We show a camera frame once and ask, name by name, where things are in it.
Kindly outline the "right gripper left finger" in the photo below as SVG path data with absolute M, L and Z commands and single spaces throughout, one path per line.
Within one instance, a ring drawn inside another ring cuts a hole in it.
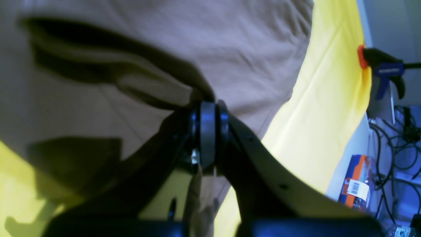
M 44 237 L 205 237 L 212 209 L 199 210 L 204 171 L 216 157 L 216 105 L 202 101 L 139 170 L 55 217 Z

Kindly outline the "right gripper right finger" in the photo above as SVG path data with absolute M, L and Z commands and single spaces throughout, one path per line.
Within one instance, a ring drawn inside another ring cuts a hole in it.
M 238 237 L 382 237 L 380 224 L 314 190 L 276 160 L 259 138 L 217 102 L 215 164 L 233 186 Z

